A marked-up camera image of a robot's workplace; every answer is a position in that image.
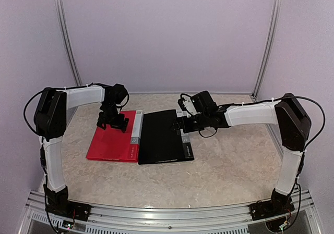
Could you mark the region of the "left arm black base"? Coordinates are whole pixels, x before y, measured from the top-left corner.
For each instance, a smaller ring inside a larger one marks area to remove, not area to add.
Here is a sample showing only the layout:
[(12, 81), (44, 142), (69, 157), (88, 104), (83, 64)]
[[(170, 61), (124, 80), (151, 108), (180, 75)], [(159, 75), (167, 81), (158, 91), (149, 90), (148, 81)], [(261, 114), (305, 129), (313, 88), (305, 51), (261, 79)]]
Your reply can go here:
[(88, 221), (91, 205), (70, 201), (68, 199), (68, 187), (55, 192), (43, 185), (45, 194), (45, 211), (54, 215), (71, 218), (74, 220)]

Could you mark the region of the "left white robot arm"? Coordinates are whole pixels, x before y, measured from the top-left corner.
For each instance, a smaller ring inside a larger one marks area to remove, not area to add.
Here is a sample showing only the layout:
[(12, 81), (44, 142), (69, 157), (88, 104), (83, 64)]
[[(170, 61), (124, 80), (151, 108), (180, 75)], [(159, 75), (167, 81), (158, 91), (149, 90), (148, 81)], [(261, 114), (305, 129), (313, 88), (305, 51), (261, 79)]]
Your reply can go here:
[(97, 127), (107, 127), (126, 131), (128, 118), (120, 111), (122, 103), (127, 103), (129, 94), (122, 84), (107, 85), (93, 83), (81, 87), (45, 88), (34, 115), (34, 124), (43, 150), (42, 166), (46, 171), (47, 188), (60, 192), (66, 188), (61, 148), (67, 128), (69, 109), (99, 103), (100, 112)]

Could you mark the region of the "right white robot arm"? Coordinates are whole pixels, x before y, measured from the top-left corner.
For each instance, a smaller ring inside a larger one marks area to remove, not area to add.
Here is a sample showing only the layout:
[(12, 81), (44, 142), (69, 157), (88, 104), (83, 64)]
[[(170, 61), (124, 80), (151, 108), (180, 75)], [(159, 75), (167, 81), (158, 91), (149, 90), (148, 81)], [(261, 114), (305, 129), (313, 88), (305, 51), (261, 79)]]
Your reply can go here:
[(288, 195), (301, 173), (311, 119), (298, 98), (286, 93), (281, 98), (261, 102), (218, 105), (208, 91), (178, 99), (181, 114), (172, 122), (177, 133), (200, 132), (207, 128), (227, 129), (242, 125), (270, 125), (281, 144), (281, 170), (275, 192), (267, 203), (267, 211), (278, 215), (287, 207)]

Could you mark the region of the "red folder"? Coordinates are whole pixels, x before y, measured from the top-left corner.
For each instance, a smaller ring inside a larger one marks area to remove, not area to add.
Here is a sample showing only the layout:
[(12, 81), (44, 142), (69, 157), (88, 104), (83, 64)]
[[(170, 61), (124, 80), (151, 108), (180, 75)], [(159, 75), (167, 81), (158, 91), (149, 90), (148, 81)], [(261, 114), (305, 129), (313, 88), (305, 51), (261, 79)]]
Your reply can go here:
[(141, 110), (124, 111), (129, 119), (126, 131), (107, 127), (96, 128), (86, 159), (91, 161), (137, 163), (142, 122), (144, 113)]

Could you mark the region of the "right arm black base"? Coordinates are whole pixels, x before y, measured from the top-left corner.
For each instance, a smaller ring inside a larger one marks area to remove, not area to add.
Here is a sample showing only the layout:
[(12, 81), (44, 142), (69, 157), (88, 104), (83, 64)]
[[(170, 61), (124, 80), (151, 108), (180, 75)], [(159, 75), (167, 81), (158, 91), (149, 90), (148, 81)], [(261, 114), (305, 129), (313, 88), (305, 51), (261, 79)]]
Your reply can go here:
[(273, 189), (271, 198), (266, 201), (257, 201), (249, 205), (252, 220), (260, 220), (286, 214), (295, 210), (291, 193), (283, 195)]

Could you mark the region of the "black folder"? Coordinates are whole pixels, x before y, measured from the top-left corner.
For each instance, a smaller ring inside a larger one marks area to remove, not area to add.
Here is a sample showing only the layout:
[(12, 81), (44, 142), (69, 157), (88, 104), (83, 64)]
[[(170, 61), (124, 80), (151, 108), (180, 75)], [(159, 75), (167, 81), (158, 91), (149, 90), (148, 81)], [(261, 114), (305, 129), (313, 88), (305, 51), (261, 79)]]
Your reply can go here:
[(194, 154), (188, 133), (173, 132), (170, 126), (175, 119), (185, 116), (180, 109), (169, 109), (144, 114), (139, 165), (193, 161)]

